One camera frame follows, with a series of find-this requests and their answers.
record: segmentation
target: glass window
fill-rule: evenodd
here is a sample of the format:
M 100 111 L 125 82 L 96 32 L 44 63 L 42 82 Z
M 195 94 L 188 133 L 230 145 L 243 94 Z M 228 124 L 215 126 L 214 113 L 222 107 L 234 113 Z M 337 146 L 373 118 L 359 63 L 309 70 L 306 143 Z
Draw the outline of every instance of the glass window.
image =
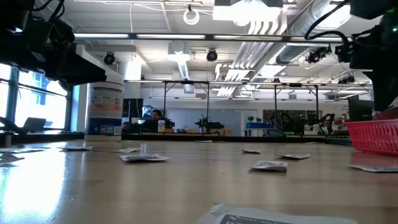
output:
M 45 128 L 64 128 L 67 99 L 19 88 L 15 124 L 23 127 L 27 118 L 45 118 Z
M 45 75 L 35 72 L 19 73 L 19 83 L 34 86 L 66 96 L 67 92 L 56 81 L 49 80 Z
M 8 65 L 0 64 L 0 78 L 10 79 L 11 67 Z M 0 116 L 6 117 L 8 101 L 8 84 L 0 82 Z
M 11 73 L 11 67 L 8 65 L 0 64 L 0 78 L 9 80 Z

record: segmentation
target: camera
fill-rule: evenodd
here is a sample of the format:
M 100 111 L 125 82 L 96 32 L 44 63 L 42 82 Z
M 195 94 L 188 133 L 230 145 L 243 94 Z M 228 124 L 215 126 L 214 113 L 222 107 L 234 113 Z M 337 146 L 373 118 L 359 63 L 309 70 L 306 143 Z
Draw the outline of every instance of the camera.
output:
M 207 53 L 207 61 L 208 62 L 215 62 L 217 60 L 217 53 L 215 49 L 210 49 L 209 52 Z

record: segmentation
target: wooden table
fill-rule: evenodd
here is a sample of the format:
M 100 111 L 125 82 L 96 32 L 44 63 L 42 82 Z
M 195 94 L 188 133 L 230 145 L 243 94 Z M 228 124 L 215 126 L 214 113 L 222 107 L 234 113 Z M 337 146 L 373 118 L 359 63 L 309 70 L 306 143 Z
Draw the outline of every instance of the wooden table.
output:
M 82 141 L 33 146 L 81 146 Z M 398 164 L 395 157 L 325 144 L 142 142 L 143 152 L 168 162 L 125 164 L 113 149 L 139 142 L 92 143 L 93 151 L 16 154 L 25 160 L 0 166 L 0 223 L 195 223 L 214 203 L 293 215 L 397 223 L 398 174 L 347 168 Z M 262 154 L 241 154 L 241 149 Z M 290 161 L 287 173 L 249 172 L 276 154 L 311 153 Z

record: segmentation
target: red basket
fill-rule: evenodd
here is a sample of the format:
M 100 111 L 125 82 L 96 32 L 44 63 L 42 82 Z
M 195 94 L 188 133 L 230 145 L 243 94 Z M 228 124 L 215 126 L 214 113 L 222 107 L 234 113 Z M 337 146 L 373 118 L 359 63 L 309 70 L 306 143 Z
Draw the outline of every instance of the red basket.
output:
M 346 124 L 354 149 L 398 156 L 398 120 Z

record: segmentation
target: dome camera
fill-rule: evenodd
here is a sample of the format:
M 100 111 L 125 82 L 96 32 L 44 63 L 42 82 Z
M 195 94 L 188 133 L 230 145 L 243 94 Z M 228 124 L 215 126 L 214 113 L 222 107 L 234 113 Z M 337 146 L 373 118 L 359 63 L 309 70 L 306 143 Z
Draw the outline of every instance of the dome camera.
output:
M 215 49 L 210 49 L 206 57 L 208 62 L 215 62 L 217 60 L 217 53 Z
M 104 63 L 107 65 L 114 65 L 116 63 L 116 59 L 114 57 L 114 52 L 106 53 L 106 56 L 104 58 Z

